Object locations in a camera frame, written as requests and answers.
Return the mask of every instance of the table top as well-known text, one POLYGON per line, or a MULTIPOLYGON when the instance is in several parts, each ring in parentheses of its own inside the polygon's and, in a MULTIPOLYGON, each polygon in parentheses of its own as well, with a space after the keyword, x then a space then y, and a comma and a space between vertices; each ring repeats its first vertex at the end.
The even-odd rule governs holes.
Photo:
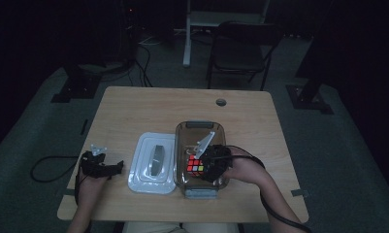
MULTIPOLYGON (((302 222, 308 220, 287 145, 270 93, 215 89, 108 87, 92 122, 81 153, 90 145, 107 147, 106 164, 124 160, 121 175, 107 182, 93 219, 117 221, 268 222, 254 184, 231 180, 216 199, 187 199, 176 189, 166 195, 133 192, 127 184, 134 151, 146 132, 175 133, 179 123, 192 120, 220 123, 226 144, 260 158, 284 198, 302 222), (216 105, 225 99, 224 107, 216 105)), ((75 174, 68 183, 74 189, 75 174)), ((72 219, 74 196, 64 195, 60 219, 72 219)))

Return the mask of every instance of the white plastic lid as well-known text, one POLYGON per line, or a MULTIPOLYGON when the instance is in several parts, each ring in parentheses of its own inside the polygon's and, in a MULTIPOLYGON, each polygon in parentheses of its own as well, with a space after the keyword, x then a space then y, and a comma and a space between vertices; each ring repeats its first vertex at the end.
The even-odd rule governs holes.
POLYGON ((168 194, 173 179, 175 134, 144 133, 137 144, 128 186, 143 193, 168 194))

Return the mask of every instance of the chair backrest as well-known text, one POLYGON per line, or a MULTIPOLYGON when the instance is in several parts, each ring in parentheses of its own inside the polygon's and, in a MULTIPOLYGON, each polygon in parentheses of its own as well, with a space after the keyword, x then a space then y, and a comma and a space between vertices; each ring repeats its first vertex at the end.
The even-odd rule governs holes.
POLYGON ((225 21, 216 28, 214 40, 225 37, 245 44, 275 48, 283 35, 281 28, 272 23, 225 21))

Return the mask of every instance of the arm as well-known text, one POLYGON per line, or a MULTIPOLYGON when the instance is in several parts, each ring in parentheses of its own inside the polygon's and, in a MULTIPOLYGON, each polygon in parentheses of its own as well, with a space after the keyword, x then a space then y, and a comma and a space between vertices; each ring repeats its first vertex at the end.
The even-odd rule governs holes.
POLYGON ((80 172, 79 181, 82 182, 80 184, 79 204, 67 233, 83 233, 87 229, 92 211, 107 179, 107 177, 97 179, 86 177, 80 172))
MULTIPOLYGON (((242 150, 230 149, 232 154, 244 154, 242 150)), ((246 158, 233 159, 233 168, 223 175, 225 178, 236 179, 246 183, 254 183, 260 188, 261 195, 267 204, 280 216, 301 223, 293 210, 285 201, 281 192, 270 174, 256 162, 246 158)), ((273 232, 305 232, 289 226, 268 214, 273 232)))

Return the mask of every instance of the colorful puzzle cube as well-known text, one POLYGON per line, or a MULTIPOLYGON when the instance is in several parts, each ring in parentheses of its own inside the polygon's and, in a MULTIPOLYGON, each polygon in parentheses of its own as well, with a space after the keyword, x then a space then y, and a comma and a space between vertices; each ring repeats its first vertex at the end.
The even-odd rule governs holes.
POLYGON ((204 174, 204 165, 200 159, 196 159, 194 154, 190 154, 187 163, 187 173, 194 178, 199 178, 204 174))

